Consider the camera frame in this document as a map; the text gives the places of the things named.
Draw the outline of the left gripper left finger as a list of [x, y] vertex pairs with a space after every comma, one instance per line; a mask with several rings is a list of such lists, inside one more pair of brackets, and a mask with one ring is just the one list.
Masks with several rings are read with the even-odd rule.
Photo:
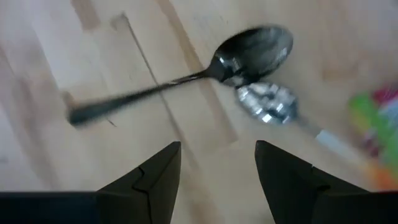
[[174, 141], [99, 190], [0, 192], [0, 224], [170, 224], [180, 173]]

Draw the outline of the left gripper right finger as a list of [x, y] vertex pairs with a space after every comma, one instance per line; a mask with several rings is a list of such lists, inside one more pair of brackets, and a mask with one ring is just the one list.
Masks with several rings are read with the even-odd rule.
[[398, 224], [398, 191], [367, 191], [263, 140], [254, 158], [276, 224]]

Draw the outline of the silver spoon light blue handle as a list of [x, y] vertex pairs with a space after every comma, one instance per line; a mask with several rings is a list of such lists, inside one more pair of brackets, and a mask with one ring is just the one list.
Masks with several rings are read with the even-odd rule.
[[356, 165], [365, 161], [363, 156], [353, 150], [352, 145], [301, 115], [299, 99], [284, 86], [272, 82], [242, 85], [236, 89], [236, 97], [241, 107], [262, 123], [273, 125], [296, 123], [321, 145], [346, 161]]

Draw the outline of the green ramen packet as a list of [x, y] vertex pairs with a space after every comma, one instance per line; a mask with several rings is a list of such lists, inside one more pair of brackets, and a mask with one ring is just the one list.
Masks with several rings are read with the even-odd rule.
[[398, 190], [398, 83], [358, 93], [348, 108], [372, 180], [380, 189]]

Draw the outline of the gold spoon green handle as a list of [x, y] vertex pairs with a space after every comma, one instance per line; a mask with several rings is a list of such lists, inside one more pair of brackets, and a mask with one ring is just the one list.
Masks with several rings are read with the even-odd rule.
[[286, 61], [293, 44], [293, 34], [282, 26], [246, 29], [225, 40], [204, 70], [137, 92], [83, 103], [69, 110], [67, 120], [73, 126], [83, 125], [148, 96], [200, 79], [214, 79], [233, 88], [257, 82]]

